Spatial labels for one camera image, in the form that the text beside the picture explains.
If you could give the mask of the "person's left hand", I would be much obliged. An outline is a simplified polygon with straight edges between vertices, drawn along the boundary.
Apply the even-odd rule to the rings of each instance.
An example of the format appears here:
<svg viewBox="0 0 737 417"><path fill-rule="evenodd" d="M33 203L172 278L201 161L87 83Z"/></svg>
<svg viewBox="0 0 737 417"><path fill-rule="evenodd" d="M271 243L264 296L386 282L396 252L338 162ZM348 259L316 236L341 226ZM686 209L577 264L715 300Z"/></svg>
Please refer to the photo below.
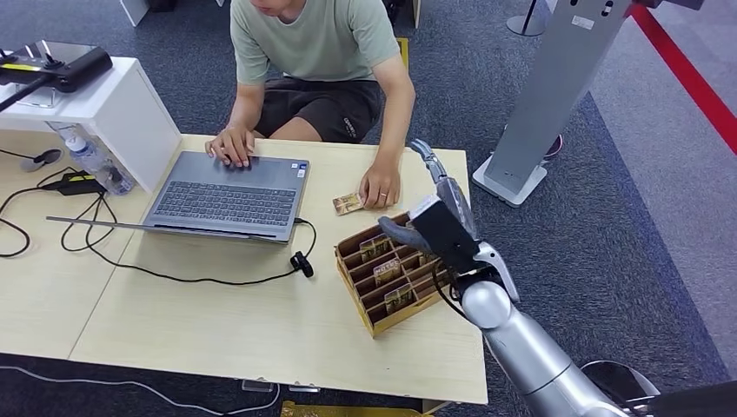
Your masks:
<svg viewBox="0 0 737 417"><path fill-rule="evenodd" d="M397 204L401 194L398 164L372 163L361 180L359 194L366 209L385 209Z"/></svg>

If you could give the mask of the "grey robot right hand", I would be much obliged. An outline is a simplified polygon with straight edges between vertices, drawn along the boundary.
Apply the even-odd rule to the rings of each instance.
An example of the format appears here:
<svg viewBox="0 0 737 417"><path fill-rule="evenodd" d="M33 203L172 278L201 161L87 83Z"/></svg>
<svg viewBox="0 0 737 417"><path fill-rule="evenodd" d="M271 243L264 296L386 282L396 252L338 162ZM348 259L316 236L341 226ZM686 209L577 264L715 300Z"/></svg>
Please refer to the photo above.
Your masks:
<svg viewBox="0 0 737 417"><path fill-rule="evenodd" d="M412 139L409 147L421 157L431 175L436 188L436 193L432 197L437 197L440 202L444 202L465 232L473 241L476 241L478 234L473 213L456 179L447 174L441 161L426 142ZM389 238L422 252L433 253L427 238L421 232L401 226L387 216L380 217L378 224Z"/></svg>

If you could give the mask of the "person's right hand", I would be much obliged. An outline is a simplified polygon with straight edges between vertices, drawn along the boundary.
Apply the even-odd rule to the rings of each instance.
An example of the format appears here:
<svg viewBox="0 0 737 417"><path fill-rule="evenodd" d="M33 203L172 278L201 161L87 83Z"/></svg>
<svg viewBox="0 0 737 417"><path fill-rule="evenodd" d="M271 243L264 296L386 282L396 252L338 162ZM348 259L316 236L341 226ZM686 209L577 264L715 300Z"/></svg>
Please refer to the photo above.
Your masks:
<svg viewBox="0 0 737 417"><path fill-rule="evenodd" d="M223 165L247 168L255 151L254 133L243 127L227 127L204 145L208 156Z"/></svg>

